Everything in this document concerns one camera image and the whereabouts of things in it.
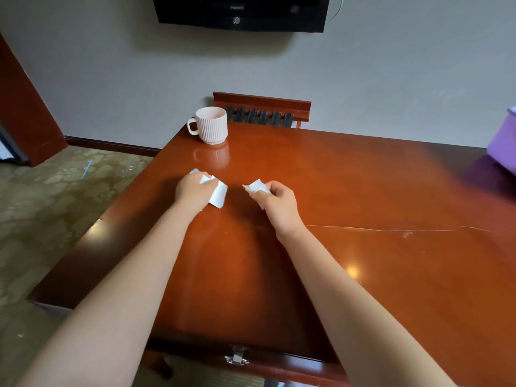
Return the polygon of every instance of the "green floor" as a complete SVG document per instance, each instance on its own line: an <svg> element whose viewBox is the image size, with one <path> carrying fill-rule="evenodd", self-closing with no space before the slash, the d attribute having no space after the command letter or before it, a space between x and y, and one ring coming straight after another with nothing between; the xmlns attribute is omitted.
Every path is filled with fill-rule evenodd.
<svg viewBox="0 0 516 387"><path fill-rule="evenodd" d="M88 160L93 160L81 179ZM70 146L35 167L0 163L0 386L10 387L61 319L25 300L152 160ZM140 369L134 386L262 386L264 379L168 359L167 382Z"/></svg>

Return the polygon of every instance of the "hand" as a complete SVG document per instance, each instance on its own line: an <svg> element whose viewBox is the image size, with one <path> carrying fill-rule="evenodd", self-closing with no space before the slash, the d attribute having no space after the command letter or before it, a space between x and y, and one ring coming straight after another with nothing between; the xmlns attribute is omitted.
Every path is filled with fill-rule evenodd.
<svg viewBox="0 0 516 387"><path fill-rule="evenodd" d="M267 182L265 185L272 195L264 191L252 192L250 195L267 212L270 223L276 230L278 240L282 241L284 237L305 229L297 211L297 202L293 191L276 181Z"/></svg>
<svg viewBox="0 0 516 387"><path fill-rule="evenodd" d="M202 175L210 177L207 172L186 175L175 189L175 205L185 208L192 219L208 205L213 191L219 184L218 179L212 179L202 185L199 184Z"/></svg>

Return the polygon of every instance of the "black television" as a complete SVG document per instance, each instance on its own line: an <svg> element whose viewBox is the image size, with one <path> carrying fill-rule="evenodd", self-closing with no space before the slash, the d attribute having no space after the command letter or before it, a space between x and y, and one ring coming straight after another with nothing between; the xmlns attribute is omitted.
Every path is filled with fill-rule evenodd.
<svg viewBox="0 0 516 387"><path fill-rule="evenodd" d="M238 31L323 32L330 0L154 0L160 23Z"/></svg>

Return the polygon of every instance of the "chair backrest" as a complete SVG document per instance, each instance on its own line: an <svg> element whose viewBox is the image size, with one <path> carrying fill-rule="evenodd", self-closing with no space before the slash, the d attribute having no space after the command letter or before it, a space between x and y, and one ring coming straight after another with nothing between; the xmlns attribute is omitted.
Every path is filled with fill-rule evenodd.
<svg viewBox="0 0 516 387"><path fill-rule="evenodd" d="M213 99L217 107L227 111L228 121L282 127L292 127L297 121L297 129L301 122L309 121L312 107L312 102L226 92L214 92Z"/></svg>

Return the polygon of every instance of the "folded paper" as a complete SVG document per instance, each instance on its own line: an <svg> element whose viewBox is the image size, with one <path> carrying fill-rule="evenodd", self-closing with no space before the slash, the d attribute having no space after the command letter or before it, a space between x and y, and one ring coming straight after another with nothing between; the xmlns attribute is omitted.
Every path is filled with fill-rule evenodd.
<svg viewBox="0 0 516 387"><path fill-rule="evenodd" d="M199 172L197 168L194 168L190 171L190 174L195 174L196 172ZM216 179L215 176L212 175L211 178L207 177L206 175L202 175L201 182L199 182L201 185L203 183L209 182L212 179ZM222 208L224 205L225 195L228 192L228 186L226 186L221 180L219 180L219 183L215 190L213 191L212 197L210 198L210 203L213 206L216 206L217 208Z"/></svg>
<svg viewBox="0 0 516 387"><path fill-rule="evenodd" d="M264 191L265 193L271 194L269 188L260 181L259 179L251 183L250 185L242 185L246 192L251 193L253 191Z"/></svg>

